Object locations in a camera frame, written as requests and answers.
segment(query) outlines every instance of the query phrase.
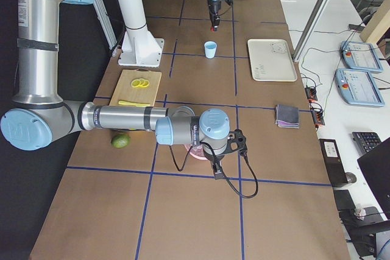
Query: blue framed tablet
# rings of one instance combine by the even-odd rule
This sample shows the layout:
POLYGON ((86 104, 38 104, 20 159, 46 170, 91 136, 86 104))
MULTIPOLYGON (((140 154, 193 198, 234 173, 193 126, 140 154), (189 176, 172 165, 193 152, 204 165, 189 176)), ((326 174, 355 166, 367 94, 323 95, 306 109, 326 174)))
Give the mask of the blue framed tablet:
POLYGON ((349 68, 364 69, 373 73, 382 72, 383 68, 372 44, 343 41, 341 52, 349 68))
POLYGON ((337 69, 336 83, 341 96, 351 105, 382 107, 385 102, 368 70, 337 69))

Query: white table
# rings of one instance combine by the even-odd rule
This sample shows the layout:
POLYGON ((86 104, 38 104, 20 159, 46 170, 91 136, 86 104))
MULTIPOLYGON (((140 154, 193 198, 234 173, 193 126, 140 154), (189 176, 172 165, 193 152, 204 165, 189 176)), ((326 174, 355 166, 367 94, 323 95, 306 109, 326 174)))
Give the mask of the white table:
MULTIPOLYGON (((289 26, 293 46, 299 41, 302 31, 317 0, 281 0, 285 17, 289 26)), ((335 139, 340 152, 342 164, 346 172, 356 175, 357 182, 345 187, 348 189, 356 206, 362 208, 368 206, 376 207, 382 212, 377 200, 369 189, 359 166, 357 159, 360 157, 358 149, 352 140, 352 132, 377 132, 382 141, 390 137, 390 90, 381 91, 386 105, 382 108, 357 107, 347 104, 339 94, 333 76, 337 68, 345 68, 343 60, 340 61, 337 51, 342 41, 348 38, 353 41, 361 41, 359 34, 352 35, 351 31, 342 32, 348 29, 348 24, 360 24, 361 18, 356 12, 350 0, 330 0, 323 12, 314 33, 310 37, 306 48, 303 50, 299 60, 300 72, 315 80, 317 84, 317 97, 319 104, 325 108, 325 124, 320 127, 318 138, 335 139)), ((390 81, 390 66, 382 61, 384 72, 374 74, 374 77, 390 81)), ((303 83, 313 85, 312 81, 303 79, 303 83)), ((375 80, 378 87, 389 87, 390 85, 375 80)), ((349 245, 351 259, 359 259, 353 245, 349 245)))

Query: white tray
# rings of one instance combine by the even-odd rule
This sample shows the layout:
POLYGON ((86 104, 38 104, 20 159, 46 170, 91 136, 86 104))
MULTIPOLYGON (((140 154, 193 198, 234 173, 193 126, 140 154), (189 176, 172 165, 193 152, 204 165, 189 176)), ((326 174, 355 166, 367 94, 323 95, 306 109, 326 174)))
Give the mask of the white tray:
POLYGON ((297 73, 288 44, 278 39, 250 39, 252 77, 259 82, 295 82, 297 73))

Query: white cup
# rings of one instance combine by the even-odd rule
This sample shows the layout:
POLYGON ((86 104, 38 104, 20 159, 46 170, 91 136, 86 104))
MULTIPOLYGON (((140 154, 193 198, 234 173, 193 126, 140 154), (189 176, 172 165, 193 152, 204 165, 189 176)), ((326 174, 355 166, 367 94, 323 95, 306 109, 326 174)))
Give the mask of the white cup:
POLYGON ((214 58, 215 52, 217 51, 217 43, 208 41, 205 43, 205 55, 207 58, 214 58))

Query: cutting board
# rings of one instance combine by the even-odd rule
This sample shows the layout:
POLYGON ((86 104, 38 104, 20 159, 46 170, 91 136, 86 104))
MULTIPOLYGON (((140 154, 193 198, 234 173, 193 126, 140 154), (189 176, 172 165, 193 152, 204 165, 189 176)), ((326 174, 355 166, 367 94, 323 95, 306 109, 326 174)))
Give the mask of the cutting board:
POLYGON ((119 106, 119 100, 150 104, 150 106, 154 106, 160 80, 160 72, 144 69, 122 70, 121 76, 119 77, 118 83, 116 84, 116 88, 112 95, 110 106, 119 106), (147 79, 149 81, 149 86, 147 88, 133 88, 131 83, 135 79, 147 79))

